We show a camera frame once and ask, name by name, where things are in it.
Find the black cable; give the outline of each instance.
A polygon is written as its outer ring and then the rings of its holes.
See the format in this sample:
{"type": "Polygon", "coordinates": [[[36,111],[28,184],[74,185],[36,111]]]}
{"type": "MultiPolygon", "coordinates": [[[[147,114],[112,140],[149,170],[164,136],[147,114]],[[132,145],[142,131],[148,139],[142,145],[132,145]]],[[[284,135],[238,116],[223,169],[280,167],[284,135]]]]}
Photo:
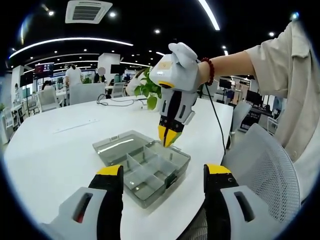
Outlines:
{"type": "Polygon", "coordinates": [[[223,131],[222,131],[222,127],[221,127],[221,124],[220,124],[220,121],[219,121],[219,118],[218,118],[218,115],[217,115],[217,112],[216,112],[216,108],[215,108],[214,102],[212,101],[212,98],[211,98],[211,95],[210,95],[210,92],[209,92],[208,85],[205,84],[205,87],[206,87],[206,90],[208,91],[208,95],[209,95],[209,98],[210,98],[210,101],[211,101],[211,105],[212,105],[213,110],[214,110],[215,117],[216,117],[216,119],[218,120],[218,124],[219,124],[220,130],[221,130],[221,135],[222,135],[222,144],[223,144],[224,155],[226,155],[226,146],[225,146],[224,133],[223,133],[223,131]]]}
{"type": "Polygon", "coordinates": [[[145,105],[143,100],[147,100],[147,98],[140,98],[140,99],[128,99],[128,100],[114,100],[112,98],[109,98],[109,100],[113,101],[113,102],[117,102],[117,103],[123,103],[123,102],[128,102],[128,101],[132,101],[130,104],[128,105],[113,105],[113,104],[109,104],[108,102],[101,102],[101,100],[103,98],[105,98],[106,95],[104,93],[100,94],[96,100],[96,104],[98,105],[102,105],[102,106],[111,106],[111,107],[128,107],[133,105],[135,102],[141,102],[142,105],[145,105]]]}

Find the white table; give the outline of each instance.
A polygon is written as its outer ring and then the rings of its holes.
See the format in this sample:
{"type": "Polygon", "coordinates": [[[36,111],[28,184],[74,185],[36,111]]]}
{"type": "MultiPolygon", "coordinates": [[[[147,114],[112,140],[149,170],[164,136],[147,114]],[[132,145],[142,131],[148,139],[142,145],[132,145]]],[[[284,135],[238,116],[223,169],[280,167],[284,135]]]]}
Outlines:
{"type": "Polygon", "coordinates": [[[114,86],[105,86],[105,90],[114,89],[114,86]]]}
{"type": "MultiPolygon", "coordinates": [[[[233,108],[216,102],[214,105],[227,144],[233,108]]],[[[159,113],[141,106],[139,101],[128,107],[102,106],[94,101],[25,120],[9,143],[4,161],[18,196],[37,222],[51,222],[58,215],[59,205],[80,187],[87,187],[104,167],[93,143],[130,130],[158,139],[159,113]]],[[[185,178],[147,209],[124,192],[120,230],[123,240],[174,240],[203,204],[204,164],[221,164],[224,150],[211,103],[198,99],[193,110],[193,120],[174,144],[191,156],[185,178]]]]}

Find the black ceiling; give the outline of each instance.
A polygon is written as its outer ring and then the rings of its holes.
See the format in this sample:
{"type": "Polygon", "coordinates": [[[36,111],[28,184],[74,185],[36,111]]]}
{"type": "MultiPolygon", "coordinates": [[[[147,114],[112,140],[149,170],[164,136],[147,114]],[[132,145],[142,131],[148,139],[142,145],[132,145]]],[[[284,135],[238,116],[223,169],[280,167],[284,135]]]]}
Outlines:
{"type": "MultiPolygon", "coordinates": [[[[24,43],[21,45],[20,30],[17,29],[16,43],[8,46],[19,50],[31,44],[57,38],[93,37],[123,41],[133,46],[100,41],[60,41],[43,44],[27,49],[7,61],[7,65],[17,66],[37,63],[55,62],[57,58],[43,61],[40,59],[84,53],[115,53],[124,57],[124,62],[138,61],[140,64],[155,65],[161,56],[156,52],[169,53],[168,44],[184,42],[189,45],[199,58],[223,55],[222,45],[229,54],[253,47],[270,39],[268,32],[277,36],[290,21],[294,11],[288,4],[269,1],[268,5],[258,6],[257,1],[246,0],[206,0],[212,9],[220,31],[216,31],[198,0],[109,0],[113,3],[108,14],[99,24],[65,23],[67,0],[47,0],[42,2],[54,11],[49,16],[41,4],[35,7],[26,17],[24,43]]],[[[79,55],[59,57],[60,62],[78,61],[79,55]]],[[[98,55],[82,56],[82,60],[98,60],[98,55]]]]}

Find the transparent plastic box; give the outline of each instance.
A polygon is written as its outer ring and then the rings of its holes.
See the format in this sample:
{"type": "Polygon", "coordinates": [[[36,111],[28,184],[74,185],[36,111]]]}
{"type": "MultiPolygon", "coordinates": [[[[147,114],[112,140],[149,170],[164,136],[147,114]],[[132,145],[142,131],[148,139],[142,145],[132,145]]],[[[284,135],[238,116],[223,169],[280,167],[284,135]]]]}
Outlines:
{"type": "Polygon", "coordinates": [[[187,170],[191,157],[136,131],[93,144],[106,166],[123,166],[124,189],[142,208],[156,201],[187,170]]]}

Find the red bead bracelet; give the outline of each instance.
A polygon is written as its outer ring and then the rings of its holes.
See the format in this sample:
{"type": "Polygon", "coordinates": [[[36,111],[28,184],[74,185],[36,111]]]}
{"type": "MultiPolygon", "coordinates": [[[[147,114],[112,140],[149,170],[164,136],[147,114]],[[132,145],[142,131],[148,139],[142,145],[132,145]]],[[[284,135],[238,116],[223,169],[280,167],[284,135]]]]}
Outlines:
{"type": "Polygon", "coordinates": [[[207,81],[206,84],[207,84],[208,86],[211,86],[212,83],[214,82],[214,77],[215,77],[215,67],[214,67],[214,64],[213,64],[212,61],[211,61],[209,58],[207,58],[207,57],[203,58],[203,59],[201,60],[201,62],[207,62],[207,63],[209,64],[209,66],[210,66],[210,80],[207,81]]]}

